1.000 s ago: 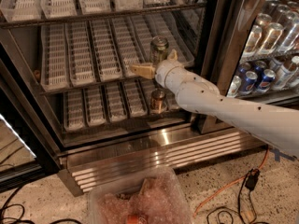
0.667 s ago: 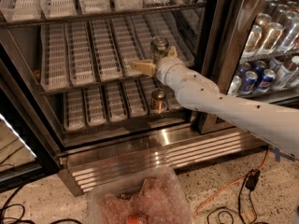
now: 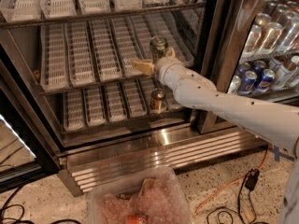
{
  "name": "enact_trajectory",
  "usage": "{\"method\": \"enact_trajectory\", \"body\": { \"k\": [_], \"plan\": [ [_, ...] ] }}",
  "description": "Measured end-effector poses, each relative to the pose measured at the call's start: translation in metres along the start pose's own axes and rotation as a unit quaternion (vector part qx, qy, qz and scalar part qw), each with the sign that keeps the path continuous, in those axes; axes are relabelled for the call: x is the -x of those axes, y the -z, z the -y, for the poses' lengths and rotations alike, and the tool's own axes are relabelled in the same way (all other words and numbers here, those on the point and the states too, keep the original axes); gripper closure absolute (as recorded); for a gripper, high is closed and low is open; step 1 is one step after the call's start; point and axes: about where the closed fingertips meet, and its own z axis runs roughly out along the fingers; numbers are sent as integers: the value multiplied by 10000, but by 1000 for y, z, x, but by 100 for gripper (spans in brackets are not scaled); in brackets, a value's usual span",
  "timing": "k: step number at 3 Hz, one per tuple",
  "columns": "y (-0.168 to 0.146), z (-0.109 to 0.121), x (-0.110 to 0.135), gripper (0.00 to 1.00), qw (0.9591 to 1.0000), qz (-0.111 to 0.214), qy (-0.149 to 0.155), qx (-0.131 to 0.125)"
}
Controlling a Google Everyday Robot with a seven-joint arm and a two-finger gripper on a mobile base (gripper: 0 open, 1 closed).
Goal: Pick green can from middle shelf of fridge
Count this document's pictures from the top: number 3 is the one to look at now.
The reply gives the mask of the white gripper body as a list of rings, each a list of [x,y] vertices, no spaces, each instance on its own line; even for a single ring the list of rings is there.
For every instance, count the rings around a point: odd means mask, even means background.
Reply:
[[[155,64],[154,71],[156,78],[171,90],[178,85],[181,78],[191,72],[176,57],[163,57]]]

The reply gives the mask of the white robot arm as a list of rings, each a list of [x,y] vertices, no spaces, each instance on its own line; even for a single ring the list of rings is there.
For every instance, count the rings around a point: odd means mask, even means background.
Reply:
[[[179,104],[211,112],[299,158],[298,107],[220,92],[212,81],[185,67],[172,50],[156,62],[131,63],[169,87]]]

